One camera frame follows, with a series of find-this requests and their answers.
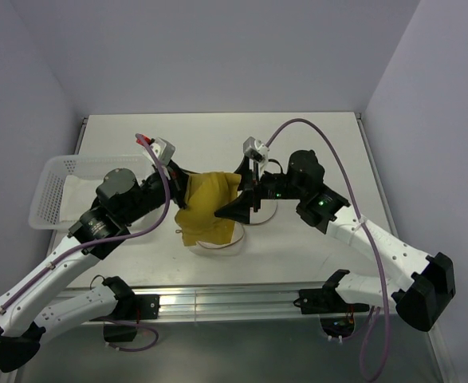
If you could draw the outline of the yellow bra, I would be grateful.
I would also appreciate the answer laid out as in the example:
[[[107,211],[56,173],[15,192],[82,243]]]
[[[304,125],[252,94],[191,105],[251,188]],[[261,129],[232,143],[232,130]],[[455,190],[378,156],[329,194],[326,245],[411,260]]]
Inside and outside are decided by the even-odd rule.
[[[181,230],[183,245],[197,242],[227,245],[234,232],[234,221],[218,218],[215,212],[233,202],[238,196],[242,177],[231,172],[190,174],[185,194],[185,208],[175,215]]]

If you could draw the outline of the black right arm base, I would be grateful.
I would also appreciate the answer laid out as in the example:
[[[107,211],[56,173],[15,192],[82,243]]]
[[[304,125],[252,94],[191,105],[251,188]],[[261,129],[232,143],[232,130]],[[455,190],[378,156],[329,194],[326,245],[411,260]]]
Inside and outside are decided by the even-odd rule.
[[[303,315],[365,313],[370,310],[367,304],[346,303],[334,290],[323,288],[299,290],[293,305]]]

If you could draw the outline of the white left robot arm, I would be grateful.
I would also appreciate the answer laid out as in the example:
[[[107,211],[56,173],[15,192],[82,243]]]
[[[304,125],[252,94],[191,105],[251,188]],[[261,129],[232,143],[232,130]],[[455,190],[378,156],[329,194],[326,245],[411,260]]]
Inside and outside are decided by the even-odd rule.
[[[53,253],[0,297],[0,370],[26,364],[41,345],[97,318],[129,319],[136,296],[120,277],[107,277],[94,289],[54,305],[78,276],[130,238],[129,226],[171,202],[184,207],[188,173],[174,162],[143,182],[127,168],[107,173],[92,206],[70,228]]]

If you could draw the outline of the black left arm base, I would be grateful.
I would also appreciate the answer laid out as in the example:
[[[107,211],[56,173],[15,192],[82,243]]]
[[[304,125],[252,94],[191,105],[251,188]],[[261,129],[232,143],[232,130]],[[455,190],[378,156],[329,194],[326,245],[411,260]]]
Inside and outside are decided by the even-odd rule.
[[[141,330],[134,326],[159,317],[159,295],[136,294],[124,312],[107,316],[103,325],[103,339],[108,343],[132,342]]]

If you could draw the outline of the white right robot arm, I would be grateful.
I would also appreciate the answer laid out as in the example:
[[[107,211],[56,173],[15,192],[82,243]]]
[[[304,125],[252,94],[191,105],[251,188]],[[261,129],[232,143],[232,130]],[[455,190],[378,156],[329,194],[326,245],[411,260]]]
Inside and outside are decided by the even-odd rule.
[[[389,306],[411,327],[427,332],[455,296],[454,265],[442,252],[432,256],[396,238],[362,215],[324,183],[325,170],[312,150],[289,157],[285,172],[259,174],[245,156],[237,169],[239,195],[214,214],[250,223],[264,200],[295,200],[296,213],[310,227],[382,265],[384,276],[339,269],[320,288],[303,289],[294,302],[303,314],[367,312]]]

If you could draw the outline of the white bra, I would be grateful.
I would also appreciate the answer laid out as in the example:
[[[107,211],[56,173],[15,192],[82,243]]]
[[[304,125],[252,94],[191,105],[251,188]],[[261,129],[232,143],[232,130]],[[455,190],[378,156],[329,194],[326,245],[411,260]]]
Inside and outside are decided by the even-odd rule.
[[[76,176],[65,178],[59,220],[70,223],[78,220],[86,212],[96,198],[96,188],[102,180],[87,180]]]

